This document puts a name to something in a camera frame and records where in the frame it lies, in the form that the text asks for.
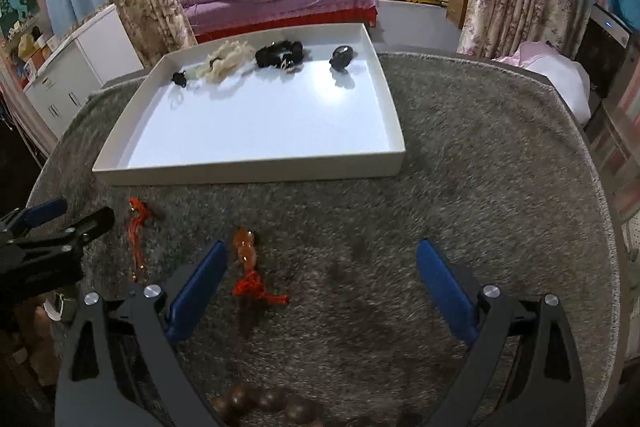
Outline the black appliance with panel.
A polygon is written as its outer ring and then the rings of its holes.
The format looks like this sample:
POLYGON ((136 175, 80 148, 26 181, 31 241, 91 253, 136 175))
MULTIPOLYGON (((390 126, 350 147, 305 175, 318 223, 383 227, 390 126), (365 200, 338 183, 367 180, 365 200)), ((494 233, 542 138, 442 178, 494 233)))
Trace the black appliance with panel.
POLYGON ((634 64, 633 36, 619 17, 598 4, 592 6, 575 61, 585 69, 590 91, 598 98, 606 98, 634 64))

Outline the white shallow tray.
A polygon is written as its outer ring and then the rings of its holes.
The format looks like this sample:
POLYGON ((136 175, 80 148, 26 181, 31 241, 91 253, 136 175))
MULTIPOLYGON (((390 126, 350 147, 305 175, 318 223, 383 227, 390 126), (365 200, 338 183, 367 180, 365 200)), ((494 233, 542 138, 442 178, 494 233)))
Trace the white shallow tray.
POLYGON ((396 176, 405 156, 400 122, 367 28, 329 24, 239 35, 255 49, 300 41, 294 72, 247 63, 221 83, 196 69, 220 41, 161 58, 114 124, 93 165, 113 185, 338 180, 396 176), (355 57, 344 72, 338 46, 355 57), (171 81, 178 70, 188 83, 171 81))

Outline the small black hair claw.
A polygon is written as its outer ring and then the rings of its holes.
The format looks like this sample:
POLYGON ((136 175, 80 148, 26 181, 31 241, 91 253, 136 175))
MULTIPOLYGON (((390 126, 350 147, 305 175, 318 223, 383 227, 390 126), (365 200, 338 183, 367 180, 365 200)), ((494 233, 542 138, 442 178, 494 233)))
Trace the small black hair claw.
POLYGON ((178 72, 174 72, 171 75, 171 81, 175 83, 176 86, 180 88, 185 88, 188 83, 188 78, 186 78, 186 72, 184 70, 178 70, 178 72))

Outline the white cabinet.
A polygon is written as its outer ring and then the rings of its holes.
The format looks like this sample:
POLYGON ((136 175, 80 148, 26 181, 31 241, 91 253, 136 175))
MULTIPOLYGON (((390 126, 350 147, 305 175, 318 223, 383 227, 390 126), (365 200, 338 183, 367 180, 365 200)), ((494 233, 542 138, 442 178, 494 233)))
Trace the white cabinet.
POLYGON ((58 45, 29 81, 26 96, 59 138, 91 93, 142 69, 116 6, 111 4, 58 45))

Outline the black scrunchie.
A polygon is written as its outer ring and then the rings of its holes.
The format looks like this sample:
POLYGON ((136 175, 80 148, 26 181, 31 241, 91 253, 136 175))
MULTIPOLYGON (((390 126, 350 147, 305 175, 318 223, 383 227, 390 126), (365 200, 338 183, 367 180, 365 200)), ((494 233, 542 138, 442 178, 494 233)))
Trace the black scrunchie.
POLYGON ((259 68, 277 68, 292 72, 304 60, 304 47, 300 41, 282 40, 263 46, 255 53, 255 61, 259 68))

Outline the grey shaggy rug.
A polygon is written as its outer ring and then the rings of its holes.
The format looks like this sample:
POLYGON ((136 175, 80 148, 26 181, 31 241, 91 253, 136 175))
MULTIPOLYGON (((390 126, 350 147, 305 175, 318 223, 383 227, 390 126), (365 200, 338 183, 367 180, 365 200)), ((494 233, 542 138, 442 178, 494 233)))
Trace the grey shaggy rug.
POLYGON ((508 294, 557 295, 570 321, 594 421, 624 356, 624 245, 598 170, 550 84, 499 65, 384 53, 406 155, 393 178, 116 187, 92 173, 137 90, 107 89, 81 109, 30 194, 62 196, 77 219, 115 210, 85 255, 85 289, 116 297, 130 269, 127 200, 163 213, 143 235, 149 276, 167 277, 236 227, 258 237, 269 286, 286 307, 249 307, 231 268, 178 357, 206 398, 281 386, 337 421, 385 426, 426 415, 454 380, 464 347, 416 269, 429 239, 452 262, 508 294))

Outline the teal cloth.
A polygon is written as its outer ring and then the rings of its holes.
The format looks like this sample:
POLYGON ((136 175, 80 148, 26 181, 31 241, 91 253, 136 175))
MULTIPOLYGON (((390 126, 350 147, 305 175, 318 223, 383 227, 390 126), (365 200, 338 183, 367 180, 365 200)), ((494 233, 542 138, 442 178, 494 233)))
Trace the teal cloth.
POLYGON ((627 26, 640 28, 640 0, 608 0, 611 12, 627 26))

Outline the white and pink bag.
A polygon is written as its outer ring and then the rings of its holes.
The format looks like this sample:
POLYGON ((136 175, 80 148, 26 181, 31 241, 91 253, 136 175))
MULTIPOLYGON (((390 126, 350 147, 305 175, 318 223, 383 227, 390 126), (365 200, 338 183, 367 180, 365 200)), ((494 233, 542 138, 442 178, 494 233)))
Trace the white and pink bag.
POLYGON ((579 124, 585 126, 589 121, 589 75, 582 65, 562 55, 550 44, 543 41, 525 41, 512 55, 497 57, 495 62, 546 76, 579 124))

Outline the cream scrunchie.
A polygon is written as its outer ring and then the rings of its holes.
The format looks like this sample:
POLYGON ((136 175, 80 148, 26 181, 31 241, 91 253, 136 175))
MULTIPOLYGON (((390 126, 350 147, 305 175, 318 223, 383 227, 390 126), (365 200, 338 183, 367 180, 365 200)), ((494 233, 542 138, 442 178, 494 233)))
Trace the cream scrunchie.
POLYGON ((256 50, 246 41, 225 41, 196 69, 198 78, 221 83, 247 63, 253 62, 256 50))

